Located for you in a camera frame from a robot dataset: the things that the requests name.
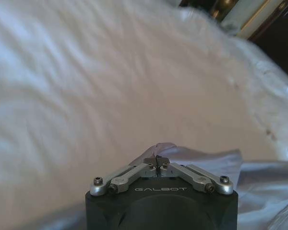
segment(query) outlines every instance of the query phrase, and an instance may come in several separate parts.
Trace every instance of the bolt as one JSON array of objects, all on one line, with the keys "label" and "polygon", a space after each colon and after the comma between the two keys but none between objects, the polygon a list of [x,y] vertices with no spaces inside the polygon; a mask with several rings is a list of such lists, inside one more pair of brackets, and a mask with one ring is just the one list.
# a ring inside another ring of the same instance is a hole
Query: bolt
[{"label": "bolt", "polygon": [[118,191],[118,188],[115,184],[110,184],[108,188],[109,193],[116,194]]},{"label": "bolt", "polygon": [[163,166],[163,168],[167,169],[168,168],[168,163],[163,163],[162,166]]},{"label": "bolt", "polygon": [[281,11],[282,9],[284,9],[285,6],[286,6],[286,3],[283,2],[278,6],[278,9]]},{"label": "bolt", "polygon": [[205,185],[205,191],[207,192],[207,193],[213,193],[214,191],[215,191],[215,187],[214,187],[214,185],[212,184],[212,183],[208,183],[208,184],[206,184]]},{"label": "bolt", "polygon": [[102,185],[102,177],[95,177],[94,185]]},{"label": "bolt", "polygon": [[223,184],[229,183],[229,177],[228,176],[220,176],[220,182]]}]

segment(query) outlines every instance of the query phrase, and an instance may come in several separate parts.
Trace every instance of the wrinkled cloth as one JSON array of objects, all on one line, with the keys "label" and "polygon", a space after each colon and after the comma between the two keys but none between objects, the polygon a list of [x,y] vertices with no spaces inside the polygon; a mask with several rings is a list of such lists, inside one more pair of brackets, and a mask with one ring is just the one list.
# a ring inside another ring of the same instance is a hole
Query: wrinkled cloth
[{"label": "wrinkled cloth", "polygon": [[0,230],[164,141],[288,161],[287,75],[166,1],[0,0]]},{"label": "wrinkled cloth", "polygon": [[[151,153],[145,152],[131,165],[155,156]],[[194,164],[217,176],[227,175],[239,194],[238,230],[288,229],[288,162],[243,162],[238,150],[207,154],[176,146],[157,155],[178,164]],[[72,206],[19,229],[33,228],[85,230],[85,205]]]}]

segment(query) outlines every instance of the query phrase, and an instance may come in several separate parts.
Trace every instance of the white bedsheet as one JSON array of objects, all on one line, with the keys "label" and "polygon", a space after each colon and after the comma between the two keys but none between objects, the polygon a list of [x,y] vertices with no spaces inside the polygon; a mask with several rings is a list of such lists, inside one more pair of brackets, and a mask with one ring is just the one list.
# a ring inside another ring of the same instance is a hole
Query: white bedsheet
[{"label": "white bedsheet", "polygon": [[0,229],[167,141],[288,160],[288,77],[161,0],[0,0]]}]

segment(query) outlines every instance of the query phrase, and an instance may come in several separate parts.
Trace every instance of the silver linkage bar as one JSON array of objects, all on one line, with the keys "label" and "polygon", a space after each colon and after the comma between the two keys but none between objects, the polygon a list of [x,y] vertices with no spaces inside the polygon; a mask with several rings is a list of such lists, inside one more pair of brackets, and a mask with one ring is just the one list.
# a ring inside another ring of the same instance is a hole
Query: silver linkage bar
[{"label": "silver linkage bar", "polygon": [[177,163],[164,163],[160,170],[162,176],[180,177],[190,183],[196,191],[213,193],[215,190],[214,185],[209,178],[198,175]]},{"label": "silver linkage bar", "polygon": [[229,180],[229,178],[227,176],[215,176],[207,171],[205,171],[204,169],[201,169],[195,165],[189,164],[186,165],[186,168],[191,170],[192,172],[199,174],[201,176],[205,176],[208,177],[214,187],[216,188],[216,191],[220,194],[224,194],[224,195],[230,195],[233,193],[233,183]]},{"label": "silver linkage bar", "polygon": [[141,163],[122,176],[115,177],[111,180],[109,192],[116,194],[128,190],[129,185],[140,177],[156,176],[156,168],[152,164]]}]

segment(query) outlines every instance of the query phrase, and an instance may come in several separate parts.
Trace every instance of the bed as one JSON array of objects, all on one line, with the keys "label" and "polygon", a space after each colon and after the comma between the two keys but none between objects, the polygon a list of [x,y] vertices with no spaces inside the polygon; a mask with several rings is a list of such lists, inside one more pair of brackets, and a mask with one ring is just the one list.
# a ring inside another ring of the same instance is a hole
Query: bed
[{"label": "bed", "polygon": [[0,0],[0,229],[78,207],[158,142],[287,168],[288,76],[163,0]]}]

